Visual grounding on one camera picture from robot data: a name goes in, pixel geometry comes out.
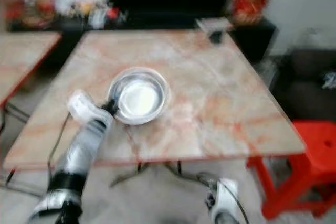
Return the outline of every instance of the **floor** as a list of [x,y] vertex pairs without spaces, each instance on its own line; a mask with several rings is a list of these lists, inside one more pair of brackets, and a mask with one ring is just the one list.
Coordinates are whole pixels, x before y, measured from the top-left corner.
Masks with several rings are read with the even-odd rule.
[[[27,113],[32,113],[47,91],[57,72],[45,70],[33,79],[11,100]],[[1,137],[1,160],[23,128],[10,116]],[[253,173],[246,170],[245,160],[183,164],[188,172],[208,171],[238,181],[239,199],[244,205],[250,223],[302,224],[334,223],[336,211],[315,220],[309,213],[283,214],[267,222],[261,212],[262,191]],[[148,224],[210,224],[204,204],[207,191],[173,177],[162,166],[154,166],[137,178],[110,189],[109,184],[119,173],[133,167],[94,168],[90,173],[83,195],[81,223],[148,223]],[[18,172],[10,185],[42,194],[47,185],[46,172]],[[38,200],[34,197],[0,188],[0,223],[24,223]]]

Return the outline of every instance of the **stainless steel bowl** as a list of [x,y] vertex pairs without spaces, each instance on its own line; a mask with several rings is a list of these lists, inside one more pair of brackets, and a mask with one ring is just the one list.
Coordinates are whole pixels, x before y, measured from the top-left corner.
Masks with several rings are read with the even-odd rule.
[[170,89],[164,78],[150,68],[131,68],[111,83],[107,99],[114,99],[118,110],[114,117],[122,123],[137,125],[160,115]]

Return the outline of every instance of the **small table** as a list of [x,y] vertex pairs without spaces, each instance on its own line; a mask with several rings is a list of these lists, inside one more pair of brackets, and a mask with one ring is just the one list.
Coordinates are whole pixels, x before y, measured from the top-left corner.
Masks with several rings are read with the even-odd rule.
[[[155,121],[116,122],[98,165],[206,161],[302,153],[304,144],[258,74],[226,34],[213,45],[195,30],[87,33],[8,153],[4,167],[46,168],[76,89],[96,104],[122,70],[158,71],[172,95]],[[69,121],[55,151],[59,160],[79,129]]]
[[58,33],[0,34],[0,109],[47,58]]

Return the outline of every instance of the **red stool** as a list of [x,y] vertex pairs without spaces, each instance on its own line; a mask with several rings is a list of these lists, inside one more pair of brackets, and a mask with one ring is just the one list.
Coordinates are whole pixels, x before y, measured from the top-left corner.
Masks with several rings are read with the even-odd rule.
[[[275,188],[262,157],[252,157],[247,162],[247,167],[256,168],[264,188],[266,201],[262,214],[266,219],[294,210],[310,210],[320,217],[336,205],[336,124],[295,122],[294,126],[307,150],[304,154],[284,156],[292,174],[279,188]],[[316,188],[323,200],[299,202],[300,196],[311,188]]]

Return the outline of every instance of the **marble table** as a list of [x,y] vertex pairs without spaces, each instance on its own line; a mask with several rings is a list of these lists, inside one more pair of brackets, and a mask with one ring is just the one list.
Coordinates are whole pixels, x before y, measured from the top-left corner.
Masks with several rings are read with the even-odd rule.
[[[170,85],[167,110],[140,126],[116,122],[98,165],[205,161],[304,152],[304,144],[228,35],[212,45],[195,30],[93,31],[82,38],[8,153],[4,167],[45,168],[76,89],[96,104],[122,70],[145,66]],[[67,123],[53,164],[79,125]]]
[[48,57],[58,33],[0,34],[0,108]]

